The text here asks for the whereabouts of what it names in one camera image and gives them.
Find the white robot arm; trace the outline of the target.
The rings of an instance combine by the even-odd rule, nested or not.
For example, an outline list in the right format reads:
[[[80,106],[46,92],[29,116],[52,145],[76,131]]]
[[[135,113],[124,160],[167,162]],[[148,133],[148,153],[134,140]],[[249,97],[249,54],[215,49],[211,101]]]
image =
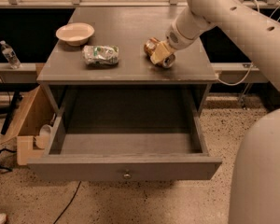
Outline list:
[[[187,0],[150,55],[163,63],[216,26],[280,92],[280,22],[240,0]],[[240,145],[232,174],[229,224],[280,224],[280,109],[256,122]]]

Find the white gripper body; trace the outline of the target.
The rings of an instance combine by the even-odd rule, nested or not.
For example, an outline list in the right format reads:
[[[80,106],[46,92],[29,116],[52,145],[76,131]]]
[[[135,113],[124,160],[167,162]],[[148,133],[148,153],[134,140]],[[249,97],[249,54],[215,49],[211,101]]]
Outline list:
[[[204,17],[194,14],[186,7],[169,26],[165,36],[167,43],[175,50],[187,48],[204,32],[215,25]]]

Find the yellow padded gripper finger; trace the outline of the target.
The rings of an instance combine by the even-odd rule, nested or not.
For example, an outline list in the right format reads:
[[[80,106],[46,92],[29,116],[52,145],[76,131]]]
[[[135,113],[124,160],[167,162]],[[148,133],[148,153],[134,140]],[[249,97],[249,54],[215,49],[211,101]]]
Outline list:
[[[172,64],[175,61],[175,49],[167,41],[161,41],[150,55],[150,60],[154,64]]]

